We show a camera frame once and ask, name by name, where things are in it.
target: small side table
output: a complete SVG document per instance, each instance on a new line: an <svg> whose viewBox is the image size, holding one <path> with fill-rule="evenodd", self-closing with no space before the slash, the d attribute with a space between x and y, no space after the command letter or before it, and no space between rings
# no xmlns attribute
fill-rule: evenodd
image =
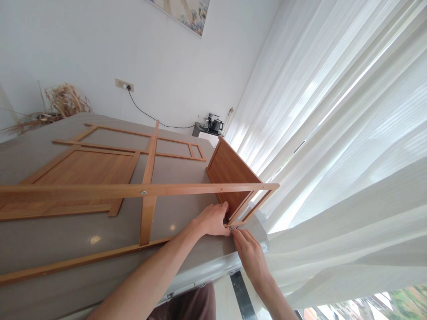
<svg viewBox="0 0 427 320"><path fill-rule="evenodd" d="M211 129L203 128L199 122L196 122L196 125L194 126L194 130L193 130L193 134L192 134L192 136L196 136L196 137L208 140L214 148L216 148L218 144L219 135L223 136L221 131L217 132Z"/></svg>

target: black cable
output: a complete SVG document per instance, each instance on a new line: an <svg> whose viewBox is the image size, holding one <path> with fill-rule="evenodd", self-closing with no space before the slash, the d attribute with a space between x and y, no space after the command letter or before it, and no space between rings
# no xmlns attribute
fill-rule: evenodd
<svg viewBox="0 0 427 320"><path fill-rule="evenodd" d="M135 105L135 107L137 107L137 108L138 108L137 104L135 103L135 101L134 101L134 100L133 100L133 98L132 98L132 95L130 94L130 86L128 85L128 86L126 87L126 89L128 89L128 91L129 91L129 95L130 95L130 98L132 99L133 104ZM153 119L153 120L157 121L157 119L154 119L152 116L150 116L149 114L145 113L145 112L144 112L144 111L142 111L140 108L138 108L138 110L139 110L139 111L141 111L142 113L144 113L146 116L149 116L151 119ZM192 127L194 127L194 126L195 126L195 124L193 124L191 127L173 127L173 126L167 126L166 124L163 124L163 123L162 123L162 122L160 122L160 121L159 121L159 123L160 123L162 126L165 126L165 127L168 127L168 128L178 128L178 129L188 129L188 128L192 128Z"/></svg>

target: electrical outlet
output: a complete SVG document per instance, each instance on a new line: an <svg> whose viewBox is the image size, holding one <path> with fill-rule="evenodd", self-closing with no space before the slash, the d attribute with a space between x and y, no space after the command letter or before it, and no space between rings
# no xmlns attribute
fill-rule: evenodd
<svg viewBox="0 0 427 320"><path fill-rule="evenodd" d="M130 85L130 91L133 92L133 84L132 83L126 82L126 81L123 81L123 80L120 80L117 78L115 79L115 81L116 81L116 87L121 88L121 89L126 89L126 86Z"/></svg>

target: floor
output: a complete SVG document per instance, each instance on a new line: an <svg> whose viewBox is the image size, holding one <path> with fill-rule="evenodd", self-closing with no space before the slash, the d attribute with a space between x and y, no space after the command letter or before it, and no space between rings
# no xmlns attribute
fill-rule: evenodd
<svg viewBox="0 0 427 320"><path fill-rule="evenodd" d="M244 270L216 280L213 287L217 319L271 320Z"/></svg>

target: dried plant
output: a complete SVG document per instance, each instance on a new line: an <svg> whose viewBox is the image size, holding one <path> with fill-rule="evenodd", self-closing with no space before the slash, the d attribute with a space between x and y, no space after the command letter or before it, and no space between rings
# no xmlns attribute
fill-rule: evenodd
<svg viewBox="0 0 427 320"><path fill-rule="evenodd" d="M19 120L18 124L3 129L0 132L20 135L29 130L51 124L80 112L92 112L89 99L79 88L72 84L65 83L57 87L47 88L44 90L44 93L50 103L49 112L36 112L25 115L25 118Z"/></svg>

